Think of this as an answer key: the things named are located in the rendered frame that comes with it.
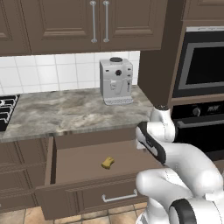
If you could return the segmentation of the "silver coffee machine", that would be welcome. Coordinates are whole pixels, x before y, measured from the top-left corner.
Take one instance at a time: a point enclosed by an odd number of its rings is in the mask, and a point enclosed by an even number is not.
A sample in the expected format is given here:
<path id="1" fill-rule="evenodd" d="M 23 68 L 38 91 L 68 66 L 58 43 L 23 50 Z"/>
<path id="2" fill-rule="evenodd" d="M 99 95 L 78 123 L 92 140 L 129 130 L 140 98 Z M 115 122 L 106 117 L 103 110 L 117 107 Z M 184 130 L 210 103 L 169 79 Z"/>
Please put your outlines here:
<path id="1" fill-rule="evenodd" d="M 133 65 L 119 57 L 100 60 L 100 90 L 108 106 L 131 104 Z"/>

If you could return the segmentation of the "yellow sponge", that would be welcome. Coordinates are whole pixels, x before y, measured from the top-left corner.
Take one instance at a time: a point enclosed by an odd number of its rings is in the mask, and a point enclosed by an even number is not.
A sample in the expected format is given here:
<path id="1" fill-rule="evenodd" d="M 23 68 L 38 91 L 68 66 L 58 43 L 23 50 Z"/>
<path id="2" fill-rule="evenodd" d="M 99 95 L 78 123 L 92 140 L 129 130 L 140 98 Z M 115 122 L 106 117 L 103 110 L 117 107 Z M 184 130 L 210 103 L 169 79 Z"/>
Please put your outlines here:
<path id="1" fill-rule="evenodd" d="M 112 157 L 107 157 L 102 163 L 101 167 L 104 169 L 110 169 L 110 166 L 115 162 L 115 160 Z"/>

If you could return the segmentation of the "brown base cupboard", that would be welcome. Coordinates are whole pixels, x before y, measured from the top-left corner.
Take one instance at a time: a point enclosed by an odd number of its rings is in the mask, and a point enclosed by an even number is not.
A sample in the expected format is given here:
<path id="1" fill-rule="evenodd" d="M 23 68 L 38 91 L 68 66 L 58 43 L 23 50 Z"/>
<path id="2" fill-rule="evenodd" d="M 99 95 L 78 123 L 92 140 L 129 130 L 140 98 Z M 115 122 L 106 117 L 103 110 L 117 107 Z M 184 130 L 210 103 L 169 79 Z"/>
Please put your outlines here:
<path id="1" fill-rule="evenodd" d="M 0 213 L 37 207 L 35 190 L 45 183 L 47 140 L 0 143 Z"/>

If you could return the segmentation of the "black hob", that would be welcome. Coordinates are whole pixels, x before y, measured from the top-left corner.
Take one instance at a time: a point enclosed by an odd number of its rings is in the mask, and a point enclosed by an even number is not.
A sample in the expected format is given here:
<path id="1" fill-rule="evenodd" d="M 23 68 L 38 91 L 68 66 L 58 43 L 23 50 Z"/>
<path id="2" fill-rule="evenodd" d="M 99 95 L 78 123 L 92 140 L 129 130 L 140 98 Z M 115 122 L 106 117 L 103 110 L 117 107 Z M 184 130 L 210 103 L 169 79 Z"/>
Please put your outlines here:
<path id="1" fill-rule="evenodd" d="M 0 132 L 6 131 L 19 97 L 19 94 L 0 96 Z"/>

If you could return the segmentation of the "brown tall cupboard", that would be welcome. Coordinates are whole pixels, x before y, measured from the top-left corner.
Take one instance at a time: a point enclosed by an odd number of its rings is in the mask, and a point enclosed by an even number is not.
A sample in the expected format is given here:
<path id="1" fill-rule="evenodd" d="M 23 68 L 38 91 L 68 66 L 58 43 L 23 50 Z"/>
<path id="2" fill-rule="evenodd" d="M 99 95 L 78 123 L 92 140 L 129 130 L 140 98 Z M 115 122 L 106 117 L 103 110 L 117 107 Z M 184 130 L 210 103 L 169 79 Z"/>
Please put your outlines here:
<path id="1" fill-rule="evenodd" d="M 224 92 L 172 97 L 187 26 L 224 26 L 224 0 L 168 0 L 161 49 L 140 53 L 137 85 L 153 105 L 224 100 Z"/>

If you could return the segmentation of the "black microwave oven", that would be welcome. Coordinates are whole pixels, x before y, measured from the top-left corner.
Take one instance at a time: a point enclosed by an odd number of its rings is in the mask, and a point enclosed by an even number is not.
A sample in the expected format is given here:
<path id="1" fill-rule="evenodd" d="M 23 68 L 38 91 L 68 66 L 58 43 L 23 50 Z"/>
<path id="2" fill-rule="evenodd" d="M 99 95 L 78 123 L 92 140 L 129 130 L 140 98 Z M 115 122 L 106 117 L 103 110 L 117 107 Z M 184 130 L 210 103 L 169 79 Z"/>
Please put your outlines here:
<path id="1" fill-rule="evenodd" d="M 173 98 L 224 93 L 224 26 L 185 30 Z"/>

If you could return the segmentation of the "brown wall cupboard door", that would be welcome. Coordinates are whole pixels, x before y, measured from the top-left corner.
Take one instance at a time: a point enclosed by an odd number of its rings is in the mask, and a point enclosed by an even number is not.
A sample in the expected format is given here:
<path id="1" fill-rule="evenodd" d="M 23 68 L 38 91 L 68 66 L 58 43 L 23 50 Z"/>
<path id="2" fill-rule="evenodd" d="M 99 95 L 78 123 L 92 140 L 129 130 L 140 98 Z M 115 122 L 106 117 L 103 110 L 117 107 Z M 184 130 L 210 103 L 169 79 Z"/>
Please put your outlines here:
<path id="1" fill-rule="evenodd" d="M 0 0 L 0 57 L 31 54 L 21 0 Z"/>
<path id="2" fill-rule="evenodd" d="M 91 0 L 21 0 L 32 54 L 100 51 L 99 0 L 95 6 L 97 43 L 92 43 Z"/>
<path id="3" fill-rule="evenodd" d="M 105 6 L 99 0 L 101 52 L 159 50 L 168 0 L 109 0 L 108 43 Z"/>

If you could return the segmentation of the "brown open drawer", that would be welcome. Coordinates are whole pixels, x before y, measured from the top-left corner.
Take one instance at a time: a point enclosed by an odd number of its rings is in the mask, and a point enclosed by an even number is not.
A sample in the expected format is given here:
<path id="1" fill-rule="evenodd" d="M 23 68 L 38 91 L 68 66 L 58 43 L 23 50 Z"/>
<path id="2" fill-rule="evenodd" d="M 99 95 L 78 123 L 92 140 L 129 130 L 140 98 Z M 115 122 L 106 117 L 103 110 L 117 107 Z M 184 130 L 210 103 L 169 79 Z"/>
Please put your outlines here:
<path id="1" fill-rule="evenodd" d="M 102 162 L 112 157 L 110 169 Z M 45 184 L 36 189 L 38 203 L 47 220 L 145 202 L 138 196 L 104 203 L 107 199 L 130 195 L 141 171 L 159 168 L 161 164 L 150 154 L 137 150 L 135 142 L 123 141 L 78 147 L 66 147 L 49 138 Z"/>

